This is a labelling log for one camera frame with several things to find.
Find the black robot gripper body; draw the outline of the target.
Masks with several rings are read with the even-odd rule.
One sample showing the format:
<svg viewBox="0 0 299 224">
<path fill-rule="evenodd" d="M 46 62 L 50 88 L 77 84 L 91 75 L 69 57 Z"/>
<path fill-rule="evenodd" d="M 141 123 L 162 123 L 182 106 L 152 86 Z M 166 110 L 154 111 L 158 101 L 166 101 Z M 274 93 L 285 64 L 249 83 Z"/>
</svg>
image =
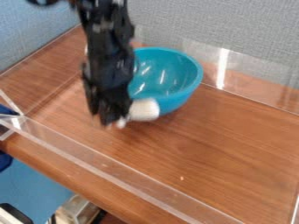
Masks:
<svg viewBox="0 0 299 224">
<path fill-rule="evenodd" d="M 133 79 L 134 53 L 130 49 L 103 53 L 86 50 L 81 80 L 97 89 L 97 98 L 111 102 L 130 100 L 127 84 Z"/>
</svg>

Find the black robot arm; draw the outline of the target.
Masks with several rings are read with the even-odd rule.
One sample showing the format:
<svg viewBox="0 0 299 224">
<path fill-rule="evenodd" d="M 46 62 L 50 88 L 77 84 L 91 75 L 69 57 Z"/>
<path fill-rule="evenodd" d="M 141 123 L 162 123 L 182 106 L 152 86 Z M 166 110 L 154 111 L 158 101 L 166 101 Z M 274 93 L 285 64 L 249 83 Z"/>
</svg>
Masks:
<svg viewBox="0 0 299 224">
<path fill-rule="evenodd" d="M 77 11 L 86 39 L 86 59 L 81 63 L 81 81 L 87 110 L 107 126 L 126 118 L 131 106 L 127 84 L 133 79 L 134 51 L 130 39 L 134 26 L 126 0 L 25 0 L 37 7 L 63 1 Z"/>
</svg>

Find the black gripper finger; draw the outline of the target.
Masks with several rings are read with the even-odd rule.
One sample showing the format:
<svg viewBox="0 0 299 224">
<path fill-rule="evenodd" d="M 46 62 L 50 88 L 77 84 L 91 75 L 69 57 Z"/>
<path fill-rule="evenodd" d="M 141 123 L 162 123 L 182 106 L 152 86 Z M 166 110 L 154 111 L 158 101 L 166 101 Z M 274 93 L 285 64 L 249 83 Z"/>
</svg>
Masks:
<svg viewBox="0 0 299 224">
<path fill-rule="evenodd" d="M 98 112 L 98 91 L 87 83 L 83 84 L 83 91 L 87 102 L 87 110 L 89 113 L 94 115 Z"/>
<path fill-rule="evenodd" d="M 107 99 L 101 99 L 98 101 L 98 119 L 101 125 L 107 126 L 119 118 L 126 117 L 130 105 L 130 100 L 109 101 Z"/>
</svg>

